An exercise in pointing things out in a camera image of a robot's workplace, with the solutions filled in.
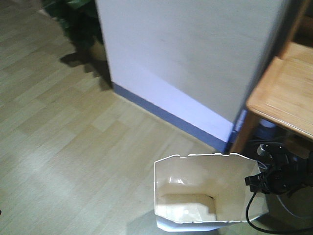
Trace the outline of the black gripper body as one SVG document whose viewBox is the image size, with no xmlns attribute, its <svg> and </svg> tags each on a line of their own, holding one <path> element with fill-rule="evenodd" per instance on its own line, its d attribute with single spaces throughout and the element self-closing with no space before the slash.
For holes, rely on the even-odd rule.
<svg viewBox="0 0 313 235">
<path fill-rule="evenodd" d="M 281 195 L 284 193 L 293 194 L 305 188 L 306 164 L 294 162 L 282 165 L 274 169 L 265 179 L 263 193 Z"/>
</svg>

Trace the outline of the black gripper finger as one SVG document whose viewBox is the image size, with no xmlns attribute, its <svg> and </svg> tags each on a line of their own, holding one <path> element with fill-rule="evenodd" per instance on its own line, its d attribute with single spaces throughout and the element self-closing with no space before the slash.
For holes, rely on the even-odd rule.
<svg viewBox="0 0 313 235">
<path fill-rule="evenodd" d="M 254 175 L 254 176 L 245 177 L 245 184 L 246 184 L 246 186 L 249 186 L 250 192 L 265 193 L 262 180 L 263 180 L 263 174 L 259 173 L 259 174 Z"/>
</svg>

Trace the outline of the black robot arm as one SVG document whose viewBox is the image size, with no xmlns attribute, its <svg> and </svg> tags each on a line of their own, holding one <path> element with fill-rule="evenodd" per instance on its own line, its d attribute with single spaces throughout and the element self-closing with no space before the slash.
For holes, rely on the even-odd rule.
<svg viewBox="0 0 313 235">
<path fill-rule="evenodd" d="M 288 150 L 269 152 L 273 164 L 254 176 L 245 177 L 246 186 L 251 192 L 264 194 L 288 194 L 313 186 L 313 154 L 302 159 Z"/>
</svg>

